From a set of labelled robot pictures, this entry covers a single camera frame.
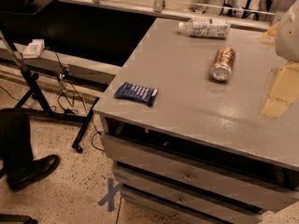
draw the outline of black shoe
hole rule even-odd
[[[7,182],[12,190],[20,190],[28,185],[50,175],[59,165],[60,158],[57,155],[49,155],[32,163],[18,172],[8,173]]]

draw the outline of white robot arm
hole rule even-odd
[[[299,0],[283,15],[276,38],[277,55],[299,63]]]

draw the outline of blue packet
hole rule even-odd
[[[148,106],[152,106],[157,96],[158,90],[138,86],[132,83],[124,82],[115,92],[114,97],[136,101]]]

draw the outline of black pants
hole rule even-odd
[[[21,110],[0,110],[0,159],[6,173],[19,171],[33,160],[30,123]]]

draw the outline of chair leg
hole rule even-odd
[[[37,220],[29,216],[0,214],[0,222],[20,222],[23,224],[37,224]]]

